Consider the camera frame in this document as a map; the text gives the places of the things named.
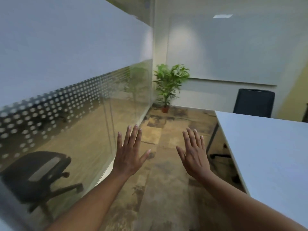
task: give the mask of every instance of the person's left arm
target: person's left arm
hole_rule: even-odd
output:
[[[124,144],[118,133],[117,153],[111,173],[66,213],[52,223],[46,231],[97,231],[111,204],[128,178],[143,165],[151,150],[138,155],[142,130],[135,125],[131,134],[128,126]]]

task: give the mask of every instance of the person's right arm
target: person's right arm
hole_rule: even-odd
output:
[[[251,231],[307,230],[283,214],[249,197],[211,172],[203,137],[200,137],[196,130],[193,132],[187,129],[187,132],[183,132],[183,136],[185,151],[176,147],[183,166],[187,173],[199,181],[218,201],[235,228]]]

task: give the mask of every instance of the person's left hand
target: person's left hand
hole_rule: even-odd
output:
[[[118,149],[113,163],[113,172],[126,178],[134,175],[148,158],[151,149],[139,158],[139,148],[142,130],[135,125],[131,134],[131,127],[127,127],[124,144],[122,145],[121,132],[118,133]]]

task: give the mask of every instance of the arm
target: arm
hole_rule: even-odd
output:
[[[219,202],[235,227],[242,230],[307,230],[283,214],[249,197],[210,171],[203,136],[183,132],[185,150],[176,147],[187,173],[199,181]]]
[[[142,130],[138,130],[137,125],[132,134],[131,127],[128,126],[122,145],[121,133],[118,133],[117,153],[110,175],[61,215],[46,231],[96,231],[100,229],[105,215],[122,186],[148,158],[151,150],[140,158],[138,155],[141,135]]]

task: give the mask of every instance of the tabletop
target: tabletop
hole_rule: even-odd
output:
[[[308,228],[308,123],[216,116],[246,192]]]

